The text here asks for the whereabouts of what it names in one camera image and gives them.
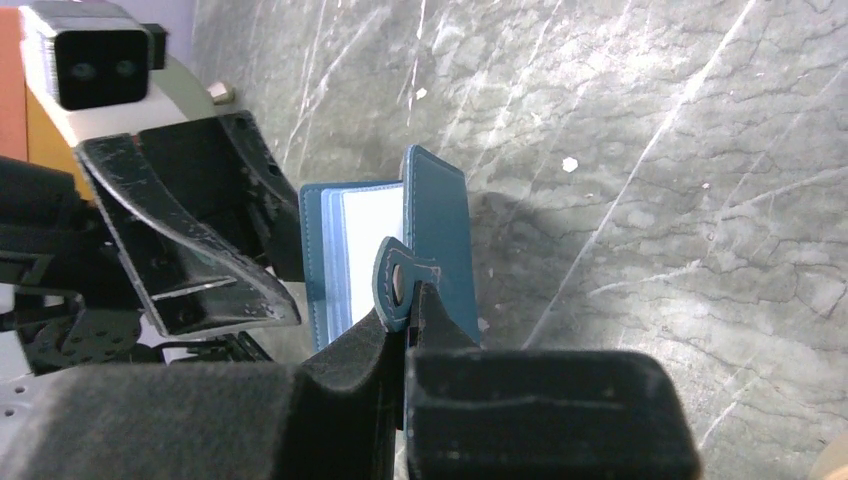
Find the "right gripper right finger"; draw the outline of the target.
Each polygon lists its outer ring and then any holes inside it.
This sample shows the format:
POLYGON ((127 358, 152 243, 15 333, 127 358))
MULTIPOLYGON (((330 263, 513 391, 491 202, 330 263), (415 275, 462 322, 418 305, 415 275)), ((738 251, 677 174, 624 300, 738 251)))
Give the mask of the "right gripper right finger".
POLYGON ((406 359, 414 479, 697 479, 673 381, 622 350, 488 350, 416 286, 406 359))

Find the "blue leather card holder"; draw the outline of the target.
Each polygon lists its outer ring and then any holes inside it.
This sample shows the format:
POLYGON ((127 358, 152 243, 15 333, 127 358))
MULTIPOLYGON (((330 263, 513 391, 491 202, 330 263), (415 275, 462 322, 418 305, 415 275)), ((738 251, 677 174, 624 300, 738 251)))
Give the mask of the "blue leather card holder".
POLYGON ((463 172, 414 145, 398 180, 311 184, 300 201, 316 345, 308 424, 473 423, 480 332, 463 172))

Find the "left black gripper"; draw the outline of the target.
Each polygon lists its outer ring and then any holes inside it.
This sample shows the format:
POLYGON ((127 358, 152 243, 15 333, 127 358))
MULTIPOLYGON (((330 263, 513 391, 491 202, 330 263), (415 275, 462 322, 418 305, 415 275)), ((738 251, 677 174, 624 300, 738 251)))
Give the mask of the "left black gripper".
POLYGON ((1 161, 1 280, 17 296, 1 327, 38 373, 162 361, 138 344, 142 315, 193 361, 260 361, 246 330, 301 323, 281 281, 183 208, 130 136, 75 153, 94 203, 66 172, 1 161))

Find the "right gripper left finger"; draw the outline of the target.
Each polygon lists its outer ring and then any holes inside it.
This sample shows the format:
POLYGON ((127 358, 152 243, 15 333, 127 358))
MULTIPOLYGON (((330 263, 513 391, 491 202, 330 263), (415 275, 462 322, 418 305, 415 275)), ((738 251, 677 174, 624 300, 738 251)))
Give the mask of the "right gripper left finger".
POLYGON ((405 337, 368 315, 305 362, 62 373, 5 479, 387 479, 405 337))

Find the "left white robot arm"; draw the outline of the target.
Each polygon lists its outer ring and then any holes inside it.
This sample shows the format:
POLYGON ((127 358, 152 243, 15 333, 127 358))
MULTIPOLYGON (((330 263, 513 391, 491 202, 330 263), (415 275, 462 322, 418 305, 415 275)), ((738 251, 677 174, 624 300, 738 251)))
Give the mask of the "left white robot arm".
POLYGON ((257 362, 302 321, 297 194, 246 111, 90 139, 67 172, 1 163, 1 445, 61 371, 257 362))

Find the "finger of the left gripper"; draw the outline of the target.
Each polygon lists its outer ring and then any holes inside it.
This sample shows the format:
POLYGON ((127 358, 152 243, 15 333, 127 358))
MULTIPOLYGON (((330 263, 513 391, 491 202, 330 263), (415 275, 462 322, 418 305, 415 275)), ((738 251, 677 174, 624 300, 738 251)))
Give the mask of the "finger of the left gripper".
POLYGON ((145 130, 139 149, 195 219, 278 278, 303 281, 298 194, 251 112, 145 130))

